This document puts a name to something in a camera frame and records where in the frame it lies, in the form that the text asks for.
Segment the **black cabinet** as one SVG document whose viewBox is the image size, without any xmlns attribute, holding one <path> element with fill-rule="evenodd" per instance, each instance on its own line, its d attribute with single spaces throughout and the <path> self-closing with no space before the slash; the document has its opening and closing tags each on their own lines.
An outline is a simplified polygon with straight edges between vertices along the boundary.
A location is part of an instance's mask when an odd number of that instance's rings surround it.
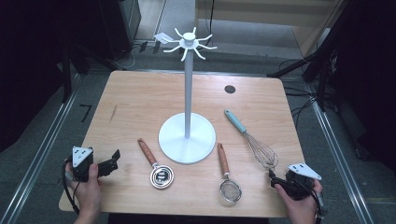
<svg viewBox="0 0 396 224">
<path fill-rule="evenodd" d="M 138 0 L 98 0 L 103 18 L 106 54 L 115 60 L 132 49 L 141 22 Z"/>
</svg>

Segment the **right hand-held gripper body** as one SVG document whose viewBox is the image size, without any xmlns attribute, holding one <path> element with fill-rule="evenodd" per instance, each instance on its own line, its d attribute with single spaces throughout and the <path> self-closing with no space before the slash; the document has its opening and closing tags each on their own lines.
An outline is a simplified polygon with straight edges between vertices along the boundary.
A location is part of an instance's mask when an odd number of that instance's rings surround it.
<svg viewBox="0 0 396 224">
<path fill-rule="evenodd" d="M 295 201 L 308 197 L 314 187 L 314 180 L 320 180 L 321 175 L 305 163 L 290 164 L 288 168 L 284 190 Z"/>
</svg>

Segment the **mesh strainer with wooden handle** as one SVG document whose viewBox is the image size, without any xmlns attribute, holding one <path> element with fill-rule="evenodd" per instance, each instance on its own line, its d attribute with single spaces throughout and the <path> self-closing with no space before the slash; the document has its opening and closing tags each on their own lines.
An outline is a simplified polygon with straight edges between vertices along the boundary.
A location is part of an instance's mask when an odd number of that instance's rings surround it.
<svg viewBox="0 0 396 224">
<path fill-rule="evenodd" d="M 223 144 L 218 143 L 217 149 L 219 153 L 221 171 L 224 177 L 224 180 L 219 187 L 220 195 L 229 203 L 237 203 L 241 199 L 242 190 L 238 183 L 230 178 L 230 168 Z"/>
</svg>

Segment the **whisk with teal handle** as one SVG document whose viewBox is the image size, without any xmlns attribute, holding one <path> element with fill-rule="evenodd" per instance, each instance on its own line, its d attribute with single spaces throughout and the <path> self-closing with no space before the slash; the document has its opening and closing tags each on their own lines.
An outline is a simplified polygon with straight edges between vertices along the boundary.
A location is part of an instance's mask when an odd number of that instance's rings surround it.
<svg viewBox="0 0 396 224">
<path fill-rule="evenodd" d="M 269 170 L 276 168 L 278 159 L 275 152 L 265 145 L 263 142 L 257 140 L 253 137 L 247 130 L 247 128 L 242 124 L 238 117 L 229 109 L 224 110 L 224 114 L 227 119 L 233 124 L 233 126 L 244 135 L 247 143 L 253 153 L 253 156 L 258 161 L 258 163 Z"/>
</svg>

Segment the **round metal utensil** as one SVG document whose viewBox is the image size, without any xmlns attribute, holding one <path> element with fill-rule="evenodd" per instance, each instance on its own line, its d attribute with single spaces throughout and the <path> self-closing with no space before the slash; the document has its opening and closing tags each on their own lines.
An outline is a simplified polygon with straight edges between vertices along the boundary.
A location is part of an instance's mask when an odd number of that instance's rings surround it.
<svg viewBox="0 0 396 224">
<path fill-rule="evenodd" d="M 149 164 L 153 168 L 149 178 L 151 185 L 155 189 L 166 189 L 170 187 L 175 177 L 173 170 L 169 166 L 160 165 L 157 162 L 150 148 L 142 138 L 139 138 L 137 140 L 137 143 L 140 146 Z"/>
</svg>

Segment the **metal floor rail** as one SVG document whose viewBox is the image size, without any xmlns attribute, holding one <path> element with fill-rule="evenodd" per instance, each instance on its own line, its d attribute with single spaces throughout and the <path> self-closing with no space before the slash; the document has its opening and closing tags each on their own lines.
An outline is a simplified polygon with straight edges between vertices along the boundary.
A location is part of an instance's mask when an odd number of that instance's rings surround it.
<svg viewBox="0 0 396 224">
<path fill-rule="evenodd" d="M 7 209 L 0 217 L 0 224 L 15 224 L 19 214 L 31 193 L 33 186 L 38 178 L 41 169 L 50 154 L 54 141 L 63 127 L 64 121 L 76 99 L 76 93 L 73 91 L 68 99 L 61 103 L 50 126 L 46 130 L 40 145 L 37 147 L 31 162 L 26 169 L 21 182 L 15 188 L 7 205 Z"/>
<path fill-rule="evenodd" d="M 339 142 L 332 130 L 332 125 L 329 122 L 327 113 L 322 110 L 322 107 L 318 103 L 318 97 L 316 97 L 316 100 L 313 103 L 313 109 L 329 145 L 338 173 L 346 187 L 348 198 L 353 205 L 360 224 L 375 224 L 358 183 L 350 170 L 344 153 L 342 152 Z"/>
</svg>

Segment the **light wooden panel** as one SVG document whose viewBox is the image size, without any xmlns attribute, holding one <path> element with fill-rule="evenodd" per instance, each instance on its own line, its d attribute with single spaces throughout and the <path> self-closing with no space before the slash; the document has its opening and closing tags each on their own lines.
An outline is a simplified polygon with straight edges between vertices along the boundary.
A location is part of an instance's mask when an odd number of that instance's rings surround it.
<svg viewBox="0 0 396 224">
<path fill-rule="evenodd" d="M 213 41 L 239 52 L 254 47 L 293 48 L 304 56 L 315 50 L 347 0 L 194 0 L 195 24 L 210 29 Z"/>
</svg>

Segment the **white utensil rack stand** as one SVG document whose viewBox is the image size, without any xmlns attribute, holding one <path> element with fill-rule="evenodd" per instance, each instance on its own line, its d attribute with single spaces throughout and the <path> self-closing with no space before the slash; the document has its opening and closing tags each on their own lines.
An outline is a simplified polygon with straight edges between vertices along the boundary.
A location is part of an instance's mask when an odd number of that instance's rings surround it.
<svg viewBox="0 0 396 224">
<path fill-rule="evenodd" d="M 162 152 L 171 161 L 180 164 L 194 164 L 204 160 L 213 151 L 216 144 L 216 131 L 212 123 L 202 115 L 192 112 L 192 78 L 193 56 L 196 54 L 200 59 L 205 57 L 198 48 L 216 49 L 201 44 L 201 41 L 209 40 L 212 35 L 198 38 L 196 28 L 183 35 L 178 29 L 175 32 L 179 40 L 163 37 L 167 43 L 177 43 L 173 49 L 166 53 L 183 49 L 181 61 L 184 63 L 184 112 L 175 114 L 167 119 L 159 130 L 159 145 Z"/>
</svg>

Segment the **black tripod stand legs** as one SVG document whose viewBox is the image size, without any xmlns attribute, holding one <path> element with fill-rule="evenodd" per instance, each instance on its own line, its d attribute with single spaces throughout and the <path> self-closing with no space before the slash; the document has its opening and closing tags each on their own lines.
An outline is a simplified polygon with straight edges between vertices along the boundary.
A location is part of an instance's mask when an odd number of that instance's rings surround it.
<svg viewBox="0 0 396 224">
<path fill-rule="evenodd" d="M 316 77 L 318 77 L 318 88 L 317 88 L 317 102 L 318 106 L 322 112 L 325 111 L 325 89 L 326 83 L 328 79 L 328 75 L 330 74 L 330 65 L 331 65 L 331 56 L 333 50 L 332 49 L 325 49 L 320 47 L 315 52 L 311 53 L 310 55 L 304 57 L 297 62 L 280 69 L 277 72 L 272 74 L 267 74 L 268 77 L 273 78 L 280 78 L 291 71 L 296 70 L 297 68 L 301 68 L 307 64 L 306 69 L 303 73 L 303 80 L 304 82 L 310 83 Z"/>
</svg>

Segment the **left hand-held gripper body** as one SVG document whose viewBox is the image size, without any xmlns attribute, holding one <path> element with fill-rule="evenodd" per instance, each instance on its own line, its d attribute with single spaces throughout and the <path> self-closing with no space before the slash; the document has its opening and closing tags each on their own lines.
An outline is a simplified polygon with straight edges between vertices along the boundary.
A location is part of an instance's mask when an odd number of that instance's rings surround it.
<svg viewBox="0 0 396 224">
<path fill-rule="evenodd" d="M 93 149 L 91 147 L 73 147 L 72 171 L 75 179 L 80 182 L 89 180 L 89 169 L 93 163 Z"/>
</svg>

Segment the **person's left hand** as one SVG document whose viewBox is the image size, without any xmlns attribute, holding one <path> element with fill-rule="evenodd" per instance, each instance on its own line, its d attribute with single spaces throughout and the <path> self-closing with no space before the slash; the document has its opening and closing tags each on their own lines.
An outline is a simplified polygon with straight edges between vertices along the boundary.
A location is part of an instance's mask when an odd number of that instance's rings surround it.
<svg viewBox="0 0 396 224">
<path fill-rule="evenodd" d="M 89 168 L 87 182 L 78 183 L 68 178 L 66 184 L 78 199 L 79 214 L 82 216 L 98 216 L 101 212 L 102 193 L 98 180 L 98 165 L 93 163 Z"/>
</svg>

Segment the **black metal stand frame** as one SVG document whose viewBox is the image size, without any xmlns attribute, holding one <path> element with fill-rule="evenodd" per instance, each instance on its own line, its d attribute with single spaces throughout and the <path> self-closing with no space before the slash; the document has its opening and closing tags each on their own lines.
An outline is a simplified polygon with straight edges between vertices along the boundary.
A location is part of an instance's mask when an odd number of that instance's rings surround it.
<svg viewBox="0 0 396 224">
<path fill-rule="evenodd" d="M 79 44 L 70 44 L 64 47 L 62 60 L 62 73 L 64 82 L 64 96 L 62 102 L 65 103 L 72 92 L 71 65 L 74 65 L 79 73 L 87 74 L 89 72 L 89 64 L 85 57 L 88 51 Z"/>
</svg>

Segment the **person's right hand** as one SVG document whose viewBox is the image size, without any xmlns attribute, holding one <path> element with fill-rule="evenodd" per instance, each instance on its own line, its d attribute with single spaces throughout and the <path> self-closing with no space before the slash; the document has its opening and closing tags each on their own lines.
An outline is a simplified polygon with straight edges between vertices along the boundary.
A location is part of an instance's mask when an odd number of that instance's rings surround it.
<svg viewBox="0 0 396 224">
<path fill-rule="evenodd" d="M 291 224 L 316 224 L 318 205 L 312 196 L 294 201 L 279 184 L 275 184 L 275 189 L 286 205 Z"/>
</svg>

